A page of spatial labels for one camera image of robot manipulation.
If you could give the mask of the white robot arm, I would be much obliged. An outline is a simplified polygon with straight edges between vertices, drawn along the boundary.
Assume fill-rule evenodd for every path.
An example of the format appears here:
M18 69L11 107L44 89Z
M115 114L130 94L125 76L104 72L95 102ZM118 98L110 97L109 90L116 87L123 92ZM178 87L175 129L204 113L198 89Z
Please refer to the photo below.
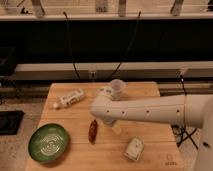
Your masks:
M115 101L110 87L101 87L91 114L107 125L116 120L156 122L200 128L202 135L194 171L213 171L213 94L183 94Z

